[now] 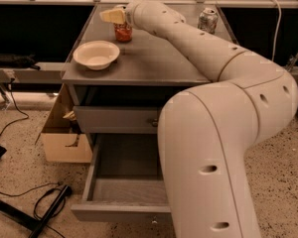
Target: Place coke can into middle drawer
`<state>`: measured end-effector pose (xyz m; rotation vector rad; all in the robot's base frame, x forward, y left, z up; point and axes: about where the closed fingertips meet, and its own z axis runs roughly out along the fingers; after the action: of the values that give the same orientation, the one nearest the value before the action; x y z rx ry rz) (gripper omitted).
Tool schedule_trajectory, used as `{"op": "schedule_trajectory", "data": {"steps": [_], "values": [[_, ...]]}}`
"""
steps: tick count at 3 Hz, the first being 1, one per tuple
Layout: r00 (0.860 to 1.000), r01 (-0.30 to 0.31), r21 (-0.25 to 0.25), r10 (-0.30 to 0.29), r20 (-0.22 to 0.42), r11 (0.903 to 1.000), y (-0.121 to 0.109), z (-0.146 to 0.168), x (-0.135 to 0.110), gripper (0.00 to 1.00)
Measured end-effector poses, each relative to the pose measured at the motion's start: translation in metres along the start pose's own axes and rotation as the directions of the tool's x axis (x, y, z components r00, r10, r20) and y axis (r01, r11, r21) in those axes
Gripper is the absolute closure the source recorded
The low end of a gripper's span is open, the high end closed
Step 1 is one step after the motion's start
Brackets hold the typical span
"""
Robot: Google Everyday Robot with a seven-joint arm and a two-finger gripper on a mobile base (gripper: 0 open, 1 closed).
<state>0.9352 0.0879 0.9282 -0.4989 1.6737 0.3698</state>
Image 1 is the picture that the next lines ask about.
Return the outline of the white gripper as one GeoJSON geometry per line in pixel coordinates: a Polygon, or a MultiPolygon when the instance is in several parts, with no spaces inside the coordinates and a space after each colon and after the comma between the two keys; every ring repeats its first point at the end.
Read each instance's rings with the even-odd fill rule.
{"type": "Polygon", "coordinates": [[[103,22],[113,24],[124,24],[126,18],[126,22],[132,28],[136,28],[137,25],[134,20],[136,6],[136,2],[130,2],[126,5],[125,12],[122,8],[113,8],[100,12],[99,16],[103,22]]]}

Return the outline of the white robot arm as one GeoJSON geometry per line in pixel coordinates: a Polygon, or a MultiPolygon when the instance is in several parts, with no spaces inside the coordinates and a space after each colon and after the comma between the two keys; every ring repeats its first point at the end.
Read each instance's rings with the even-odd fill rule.
{"type": "Polygon", "coordinates": [[[170,42],[208,83],[174,95],[158,122],[160,163],[177,238],[261,238],[244,153],[286,127],[298,86],[283,67],[186,24],[156,1],[101,12],[170,42]]]}

